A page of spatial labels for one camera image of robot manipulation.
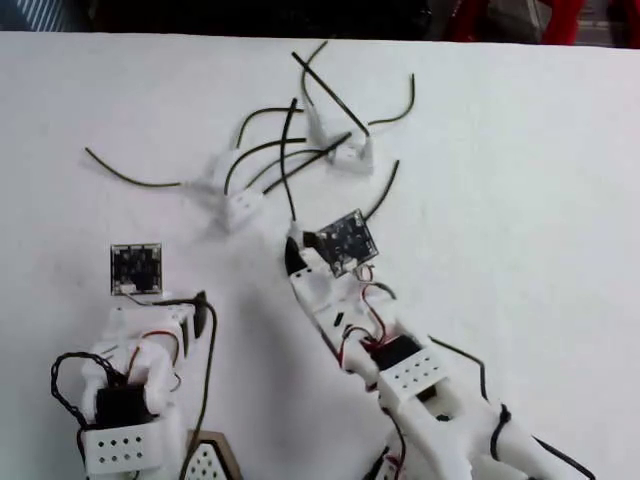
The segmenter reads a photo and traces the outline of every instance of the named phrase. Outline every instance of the white table surface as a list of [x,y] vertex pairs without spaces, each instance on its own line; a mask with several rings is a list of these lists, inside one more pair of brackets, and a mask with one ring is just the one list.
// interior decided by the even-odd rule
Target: white table surface
[[[296,304],[281,264],[284,191],[228,237],[183,191],[124,184],[83,152],[149,181],[193,178],[245,114],[299,96],[289,53],[317,43],[0,34],[2,478],[81,477],[50,365],[90,347],[106,322],[109,245],[154,241],[165,286],[206,289],[219,312],[205,427],[228,436],[245,477],[351,480],[368,468],[390,424]],[[600,479],[637,477],[640,56],[334,41],[315,65],[367,120],[402,108],[410,72],[417,100],[406,120],[375,128],[372,178],[322,163],[291,182],[302,221],[315,229],[368,208],[400,158],[370,227],[405,315],[484,358],[490,395],[532,432]],[[278,138],[282,122],[256,120],[244,145]],[[296,118],[292,133],[305,125]],[[473,364],[451,361],[477,383]],[[194,368],[182,388],[189,421]],[[78,369],[62,374],[73,399]]]

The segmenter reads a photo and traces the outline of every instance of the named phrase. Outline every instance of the circuit board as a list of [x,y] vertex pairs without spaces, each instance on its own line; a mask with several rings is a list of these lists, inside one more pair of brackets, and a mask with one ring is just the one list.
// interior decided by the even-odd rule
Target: circuit board
[[111,245],[111,295],[162,293],[159,243]]
[[378,255],[360,209],[315,234],[315,249],[338,278]]

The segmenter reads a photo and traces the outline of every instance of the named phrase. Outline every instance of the cable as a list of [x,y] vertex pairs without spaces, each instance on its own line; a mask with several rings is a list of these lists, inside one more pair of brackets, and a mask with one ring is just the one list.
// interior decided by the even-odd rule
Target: cable
[[178,337],[176,336],[176,334],[173,332],[170,332],[169,330],[152,330],[151,332],[145,333],[140,338],[148,338],[148,337],[152,337],[153,335],[166,335],[168,337],[173,338],[173,340],[176,342],[176,351],[173,354],[173,366],[175,367],[176,362],[178,361],[178,355],[180,352],[180,340],[178,340]]
[[78,452],[80,452],[80,457],[82,457],[82,463],[85,464],[85,453],[84,446],[82,445],[82,433],[86,430],[89,430],[91,427],[89,426],[87,419],[84,418],[84,415],[80,411],[78,407],[75,405],[71,405],[69,401],[60,393],[58,390],[58,375],[60,373],[60,365],[68,358],[83,358],[86,360],[93,360],[98,366],[102,367],[104,370],[107,383],[110,387],[125,385],[127,383],[127,378],[125,375],[117,371],[108,360],[105,360],[100,355],[89,352],[68,352],[60,355],[56,358],[53,365],[51,365],[51,395],[53,398],[58,400],[60,404],[67,410],[73,417],[78,421],[78,431],[76,432],[76,445],[78,447]]
[[[351,137],[351,132],[346,133],[345,135],[343,135],[342,137],[340,137],[337,141],[335,141],[334,143],[332,143],[331,145],[329,145],[327,148],[325,148],[324,150],[322,150],[322,152],[317,153],[316,155],[314,155],[313,157],[311,157],[310,159],[306,160],[304,163],[298,165],[296,168],[294,168],[293,170],[291,170],[289,173],[287,173],[287,175],[285,175],[286,178],[291,178],[293,175],[295,175],[296,173],[300,172],[301,170],[305,169],[306,167],[308,167],[309,165],[311,165],[313,162],[315,162],[316,160],[324,157],[325,155],[327,155],[328,153],[330,153],[331,151],[335,150],[336,148],[338,148],[340,145],[342,145],[344,142],[346,142],[349,138]],[[271,185],[269,185],[267,188],[265,188],[262,193],[264,195],[266,195],[267,193],[269,193],[271,190],[273,190],[274,188],[276,188],[278,185],[280,185],[283,182],[282,178],[279,178],[278,180],[276,180],[275,182],[273,182]]]
[[380,120],[374,120],[374,121],[368,123],[369,126],[377,125],[379,123],[397,122],[398,120],[402,120],[404,117],[409,115],[411,110],[413,110],[413,104],[416,101],[416,76],[413,73],[411,74],[411,81],[410,82],[411,82],[411,98],[409,100],[409,105],[407,106],[407,108],[405,108],[404,112],[402,112],[400,115],[398,115],[396,117],[382,118]]
[[182,378],[180,377],[180,375],[178,375],[176,372],[173,372],[173,376],[176,377],[176,379],[178,380],[178,384],[173,387],[171,390],[169,390],[169,392],[173,393],[176,390],[178,390],[180,388],[180,386],[182,385]]
[[502,433],[502,429],[510,421],[511,421],[511,412],[509,411],[507,406],[503,403],[502,410],[500,411],[500,419],[498,420],[498,426],[491,434],[491,444],[489,447],[489,451],[491,452],[491,458],[493,458],[496,462],[500,461],[500,457],[498,456],[498,438]]
[[120,173],[115,168],[109,166],[104,160],[102,160],[98,155],[93,153],[93,151],[89,147],[84,147],[84,150],[93,158],[96,162],[102,165],[104,168],[113,173],[116,177],[125,182],[131,183],[133,185],[137,185],[138,187],[148,187],[148,188],[168,188],[168,187],[179,187],[182,185],[182,182],[170,182],[170,183],[147,183],[141,182],[140,180],[135,180],[131,177],[127,177],[125,174]]
[[289,125],[291,124],[291,117],[298,104],[298,99],[293,98],[291,100],[291,106],[289,106],[289,112],[287,118],[284,121],[284,128],[282,129],[282,140],[280,141],[280,173],[282,174],[282,181],[284,183],[284,189],[287,191],[287,198],[289,199],[289,207],[291,208],[291,220],[296,221],[296,207],[293,204],[293,197],[291,196],[291,189],[289,188],[289,182],[287,181],[287,175],[284,173],[284,156],[285,146],[287,145],[287,135],[289,133]]
[[318,84],[324,89],[324,91],[329,94],[329,96],[333,99],[333,101],[340,106],[340,108],[344,111],[344,113],[346,113],[349,116],[349,118],[351,118],[351,120],[353,120],[355,124],[358,125],[358,128],[362,130],[362,133],[364,133],[365,136],[367,137],[371,136],[371,134],[369,133],[369,130],[367,130],[367,127],[365,127],[363,123],[358,119],[358,117],[356,117],[355,114],[349,109],[349,107],[347,107],[344,104],[344,102],[340,99],[340,97],[338,97],[338,95],[336,95],[336,93],[333,90],[331,90],[331,88],[326,83],[324,83],[324,80],[322,80],[318,76],[318,74],[311,69],[309,64],[307,64],[304,60],[302,60],[296,52],[292,52],[291,55],[293,55],[293,58],[295,58],[296,61],[300,65],[302,65],[302,68],[304,68],[305,72],[311,75],[311,77],[316,82],[318,82]]
[[[471,360],[472,362],[477,363],[480,366],[480,391],[482,392],[482,397],[488,401],[487,399],[487,389],[486,389],[486,376],[485,376],[485,365],[484,362],[482,360],[480,360],[479,358],[474,357],[473,355],[460,350],[459,348],[453,347],[447,343],[444,343],[441,340],[438,340],[432,336],[429,336],[429,338],[431,339],[431,341],[433,343],[435,343],[436,345],[440,345],[443,348],[446,348],[447,350],[451,350],[452,352],[457,353],[458,355],[461,355],[469,360]],[[506,409],[506,406],[503,405],[503,411],[500,414],[501,417],[501,423],[504,421],[504,423],[508,423],[511,418],[510,418],[511,414],[509,413],[508,409]],[[498,441],[498,436],[500,435],[500,432],[498,432],[496,439],[495,439],[495,443],[497,444]],[[581,465],[577,460],[571,458],[569,455],[567,455],[566,453],[563,453],[562,451],[558,450],[557,448],[549,445],[548,443],[540,440],[537,437],[533,437],[535,439],[536,442],[538,442],[540,444],[540,446],[542,448],[544,448],[547,452],[549,452],[551,455],[555,456],[556,458],[562,460],[563,462],[565,462],[567,465],[569,465],[570,467],[574,468],[575,470],[577,470],[578,472],[580,472],[582,475],[584,475],[585,477],[587,477],[589,480],[596,480],[596,476],[588,469],[586,468],[584,465]]]
[[[309,59],[307,60],[307,65],[311,65],[311,62],[313,62],[313,59],[316,58],[316,55],[318,55],[320,51],[327,46],[327,43],[329,43],[329,40],[325,40],[324,42],[322,42],[320,46],[313,51],[313,53],[309,56]],[[311,100],[311,97],[309,96],[309,91],[307,90],[307,71],[304,69],[302,70],[302,75],[300,76],[300,84],[302,85],[302,95],[304,95],[305,100],[309,102],[309,104],[312,107],[314,107],[315,105],[313,104],[313,100]]]
[[384,413],[386,416],[388,416],[391,419],[391,421],[393,422],[393,426],[396,427],[396,432],[398,432],[398,437],[400,437],[400,445],[401,445],[400,462],[396,466],[396,474],[393,476],[394,480],[398,480],[400,478],[402,467],[404,466],[404,459],[407,455],[407,444],[404,440],[404,436],[402,435],[402,430],[400,430],[400,425],[398,425],[398,422],[396,422],[396,419],[391,416],[391,412],[388,409],[383,408],[382,413]]
[[[249,121],[257,116],[257,115],[261,115],[263,113],[272,113],[272,112],[288,112],[289,109],[288,108],[284,108],[284,107],[270,107],[270,108],[261,108],[260,110],[256,110],[255,112],[250,113],[247,118],[244,119],[244,122],[242,122],[242,127],[240,127],[240,133],[238,133],[238,140],[236,141],[236,148],[240,148],[240,143],[242,143],[242,135],[244,135],[244,129],[247,127],[247,125],[249,124]],[[296,112],[295,113],[304,113],[304,110],[301,110],[299,108],[296,108]]]
[[[305,143],[306,141],[307,141],[306,138],[290,138],[286,141],[286,143]],[[269,147],[275,147],[277,145],[280,145],[281,143],[282,143],[281,140],[274,140],[272,142],[263,143],[262,145],[253,147],[251,150],[247,150],[242,155],[240,155],[238,159],[235,162],[233,162],[233,165],[231,165],[231,168],[227,172],[227,178],[224,181],[224,194],[225,195],[229,194],[229,184],[231,183],[231,175],[233,175],[234,170],[238,167],[238,165],[240,165],[240,163],[245,158],[247,158],[249,155],[259,152],[260,150],[264,150],[265,148],[269,148]]]
[[378,209],[380,208],[380,205],[382,205],[382,202],[384,202],[384,200],[387,198],[387,195],[391,190],[391,186],[393,185],[393,181],[396,178],[396,173],[398,173],[399,166],[400,166],[400,160],[396,160],[395,163],[393,164],[393,170],[391,170],[391,175],[389,176],[389,180],[387,180],[387,185],[384,187],[382,195],[380,196],[376,204],[373,206],[373,208],[369,211],[369,213],[367,213],[364,216],[365,222],[369,221],[369,219],[374,215],[374,213],[378,211]]
[[202,394],[202,406],[200,408],[200,415],[198,417],[198,421],[196,423],[196,428],[193,430],[193,434],[191,436],[191,441],[189,442],[189,448],[187,449],[187,455],[185,456],[184,462],[182,463],[182,469],[180,471],[180,480],[184,480],[185,475],[187,473],[187,467],[189,466],[189,461],[191,460],[191,456],[196,451],[198,437],[200,436],[200,430],[202,428],[202,421],[204,420],[204,416],[207,412],[207,401],[209,399],[209,380],[211,377],[211,360],[213,358],[213,347],[216,341],[216,330],[218,327],[218,317],[216,315],[216,311],[211,306],[210,303],[206,303],[206,307],[211,312],[211,342],[209,344],[209,354],[207,357],[207,369],[204,378],[204,392]]
[[[291,153],[287,153],[284,158],[289,158],[289,157],[293,157],[295,155],[301,155],[303,153],[321,153],[324,152],[324,150],[319,150],[317,148],[306,148],[304,150],[298,150],[297,152],[291,152]],[[273,162],[269,163],[266,167],[264,167],[262,170],[260,170],[260,172],[258,172],[258,174],[253,177],[251,179],[251,181],[249,183],[247,183],[247,185],[244,187],[245,189],[250,188],[253,186],[254,183],[256,183],[258,181],[258,179],[264,175],[265,173],[267,173],[269,171],[269,169],[271,167],[273,167],[274,165],[278,165],[280,163],[280,158],[278,157],[277,160],[274,160]]]
[[489,397],[487,396],[487,374],[486,374],[486,368],[485,368],[484,362],[480,360],[478,357],[474,357],[470,353],[467,353],[464,350],[460,350],[459,348],[454,347],[453,345],[449,345],[448,343],[445,343],[442,340],[438,340],[437,338],[432,337],[431,335],[429,335],[429,338],[436,345],[440,345],[442,348],[446,348],[447,350],[457,353],[458,355],[463,356],[464,358],[476,363],[478,367],[480,367],[480,394],[482,395],[482,398],[484,398],[488,402]]
[[575,470],[580,472],[582,475],[587,477],[589,480],[596,480],[596,476],[587,467],[585,467],[584,465],[581,465],[580,463],[578,463],[576,460],[571,458],[566,453],[563,453],[560,450],[558,450],[557,448],[555,448],[555,447],[549,445],[548,443],[540,440],[538,437],[533,437],[533,438],[534,438],[534,440],[536,442],[538,442],[540,444],[540,446],[542,448],[544,448],[551,455],[553,455],[556,458],[562,460],[564,463],[566,463],[570,467],[573,467]]

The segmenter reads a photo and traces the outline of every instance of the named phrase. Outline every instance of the white connector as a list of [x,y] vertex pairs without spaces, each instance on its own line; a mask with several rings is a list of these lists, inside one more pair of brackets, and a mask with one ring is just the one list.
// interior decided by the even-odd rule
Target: white connector
[[327,148],[347,133],[351,137],[327,158],[329,163],[341,170],[370,175],[374,169],[374,149],[371,136],[366,136],[361,130],[353,129],[352,124],[342,120],[326,120],[315,108],[309,109],[310,136],[321,148]]
[[187,466],[186,480],[227,480],[222,462],[210,443],[200,443]]
[[263,205],[262,192],[247,188],[222,198],[217,220],[227,233],[234,233],[248,223]]

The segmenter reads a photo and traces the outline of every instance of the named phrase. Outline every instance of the white bracket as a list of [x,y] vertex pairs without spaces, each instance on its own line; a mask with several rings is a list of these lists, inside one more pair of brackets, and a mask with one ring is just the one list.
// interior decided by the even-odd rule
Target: white bracket
[[187,466],[187,480],[227,480],[213,445],[200,443]]
[[89,475],[132,472],[162,466],[161,421],[131,427],[89,430],[84,434]]
[[223,198],[218,222],[228,233],[239,230],[251,220],[264,205],[262,192],[248,188]]
[[424,348],[393,367],[380,372],[380,396],[395,410],[405,400],[435,385],[446,377],[445,369],[433,347]]

